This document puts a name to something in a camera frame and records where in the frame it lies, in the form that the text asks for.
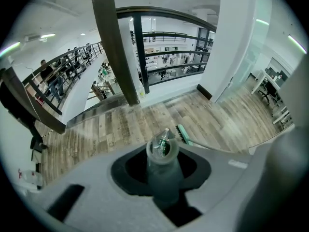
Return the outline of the ceiling strip light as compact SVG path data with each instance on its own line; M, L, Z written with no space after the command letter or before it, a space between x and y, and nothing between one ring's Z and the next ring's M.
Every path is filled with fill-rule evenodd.
M288 35L288 39L291 40L304 54L307 53L306 49L291 35Z

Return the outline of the lower floor office furniture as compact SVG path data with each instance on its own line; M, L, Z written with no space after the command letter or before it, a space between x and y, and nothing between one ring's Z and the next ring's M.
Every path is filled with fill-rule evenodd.
M148 85L154 86L204 73L210 52L165 51L144 56Z

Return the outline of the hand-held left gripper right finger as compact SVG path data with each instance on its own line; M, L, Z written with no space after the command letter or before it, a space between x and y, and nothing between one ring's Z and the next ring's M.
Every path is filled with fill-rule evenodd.
M201 187L185 193L188 203L197 208L202 215L178 228L178 232L234 232L237 206L224 207L222 202L247 168L250 155L211 150L184 143L180 146L181 149L206 159L211 166L211 174Z

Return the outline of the dark wooden beam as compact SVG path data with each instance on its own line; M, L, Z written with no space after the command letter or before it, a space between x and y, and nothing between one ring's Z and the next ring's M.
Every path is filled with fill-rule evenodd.
M27 92L12 67L4 71L3 81L19 104L37 120L59 134L65 132L66 125L56 119L40 106L37 101L35 101L35 99Z

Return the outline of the grey dustpan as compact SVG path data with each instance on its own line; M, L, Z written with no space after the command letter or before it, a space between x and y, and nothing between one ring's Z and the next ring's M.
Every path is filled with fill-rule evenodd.
M153 155L153 139L146 145L147 183L156 206L160 210L166 210L178 203L180 182L184 179L178 161L179 145L175 138L169 138L166 144L166 156L156 158Z

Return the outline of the black office chair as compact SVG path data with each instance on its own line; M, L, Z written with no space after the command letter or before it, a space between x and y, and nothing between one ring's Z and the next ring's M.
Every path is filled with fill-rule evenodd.
M262 98L266 98L268 105L270 105L269 97L271 97L274 102L277 102L277 90L273 87L273 85L268 81L267 83L263 84L263 87L265 88L266 92L263 92L262 90L259 90L258 92L262 94Z

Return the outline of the white office desk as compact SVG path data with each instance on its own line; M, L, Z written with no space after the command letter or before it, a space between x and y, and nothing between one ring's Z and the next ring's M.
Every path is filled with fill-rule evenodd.
M254 94L257 89L260 87L262 82L264 80L267 80L271 83L271 85L278 91L281 87L277 84L276 80L273 79L270 75L266 73L265 70L261 70L258 76L255 78L255 85L253 86L253 89L251 90L251 94Z

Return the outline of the green broom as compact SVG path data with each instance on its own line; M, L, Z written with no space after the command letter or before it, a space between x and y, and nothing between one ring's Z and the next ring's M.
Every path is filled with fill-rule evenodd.
M214 150L214 148L210 147L209 145L206 145L206 144L203 144L203 143L200 143L196 140L191 139L182 124L178 124L176 126L176 130L177 130L177 132L178 132L178 134L179 134L179 136L180 136L180 138L181 138L181 140L184 144L198 145L198 146L201 146L201 147L204 147L204 148L207 148L207 149Z

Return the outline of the clear plastic bottle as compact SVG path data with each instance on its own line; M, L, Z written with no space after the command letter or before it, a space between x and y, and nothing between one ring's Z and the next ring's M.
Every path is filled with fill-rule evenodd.
M169 128L153 139L153 155L156 158L163 158L166 156L166 144L169 139Z

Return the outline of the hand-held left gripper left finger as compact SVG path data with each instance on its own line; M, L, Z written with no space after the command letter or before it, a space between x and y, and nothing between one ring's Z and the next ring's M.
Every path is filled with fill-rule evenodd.
M36 204L47 210L65 188L79 184L84 191L64 220L66 225L83 232L173 232L176 226L151 197L129 195L111 177L113 162L142 146L100 153L78 163L44 187Z

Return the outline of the dark wooden post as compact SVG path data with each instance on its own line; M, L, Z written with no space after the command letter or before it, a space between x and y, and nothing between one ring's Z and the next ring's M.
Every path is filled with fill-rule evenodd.
M92 0L103 48L120 89L130 106L139 103L127 63L114 0Z

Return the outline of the black computer monitor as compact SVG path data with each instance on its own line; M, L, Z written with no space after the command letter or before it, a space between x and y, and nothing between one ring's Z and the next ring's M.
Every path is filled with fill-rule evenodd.
M286 81L288 79L288 75L284 71L275 71L273 68L269 67L265 69L266 73L271 76L272 78L275 78L275 76L278 79L282 79L283 81Z

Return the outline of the black metal railing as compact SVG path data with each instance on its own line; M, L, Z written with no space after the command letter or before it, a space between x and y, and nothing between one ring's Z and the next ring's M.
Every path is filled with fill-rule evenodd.
M201 18L196 16L180 12L173 9L167 9L162 7L153 7L153 6L128 6L128 7L120 7L116 8L117 18L133 18L133 27L137 44L137 52L138 59L140 63L140 70L142 74L142 83L144 87L144 91L146 94L150 92L150 85L148 81L148 73L146 70L146 54L144 50L143 43L143 33L142 33L142 24L141 17L142 16L158 16L158 17L166 17L177 19L180 21L192 23L194 25L203 27L205 29L209 29L213 32L216 32L217 27Z

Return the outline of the curved black railing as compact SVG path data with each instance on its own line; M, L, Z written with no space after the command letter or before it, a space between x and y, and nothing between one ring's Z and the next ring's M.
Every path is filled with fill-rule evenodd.
M62 115L62 107L68 94L75 84L81 80L86 70L92 67L94 62L104 54L102 42L87 43L46 61L46 64L53 68L50 76L62 78L64 93L60 96L60 103L57 102L47 83L41 78L41 71L44 67L40 66L32 71L22 83L39 105L52 112L53 115Z

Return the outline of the black box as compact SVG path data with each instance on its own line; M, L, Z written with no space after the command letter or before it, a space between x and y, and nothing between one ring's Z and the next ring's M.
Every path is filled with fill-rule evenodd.
M42 153L42 148L34 137L31 138L30 149L32 150L31 159L33 159L35 152Z

